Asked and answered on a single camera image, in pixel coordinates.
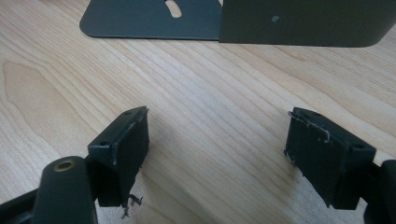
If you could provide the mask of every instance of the wooden table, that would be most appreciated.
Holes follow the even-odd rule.
[[[396,157],[396,28],[365,49],[94,39],[89,0],[0,2],[0,203],[146,105],[150,152],[121,208],[100,223],[362,223],[327,208],[283,155],[294,106]]]

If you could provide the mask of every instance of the black plastic part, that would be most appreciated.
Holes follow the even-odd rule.
[[[93,37],[219,40],[218,0],[177,0],[173,18],[163,0],[91,0],[79,27]]]
[[[119,115],[89,145],[93,193],[100,206],[126,206],[129,192],[149,151],[145,106]]]
[[[33,215],[37,189],[0,205],[0,223],[27,224]]]
[[[43,171],[32,224],[97,223],[85,161],[66,157]]]
[[[356,209],[375,148],[318,113],[294,108],[285,154],[324,202]]]
[[[385,161],[369,174],[362,198],[368,203],[366,224],[396,223],[396,161]]]

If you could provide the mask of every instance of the screw hole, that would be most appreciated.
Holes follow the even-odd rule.
[[[107,146],[108,144],[110,144],[108,141],[102,141],[100,142],[101,146]]]
[[[61,161],[55,165],[53,170],[56,172],[63,172],[63,171],[71,169],[74,165],[75,165],[75,163],[73,161]]]
[[[279,17],[279,16],[274,16],[274,17],[271,19],[272,23],[277,23],[277,22],[279,22],[279,20],[280,20],[280,17]]]
[[[355,148],[359,148],[359,149],[364,148],[364,145],[362,145],[362,144],[354,144],[352,146],[355,147]]]

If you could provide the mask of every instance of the black metal stand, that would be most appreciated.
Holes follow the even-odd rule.
[[[92,37],[218,40],[221,43],[367,47],[396,23],[391,0],[91,0],[80,22]]]

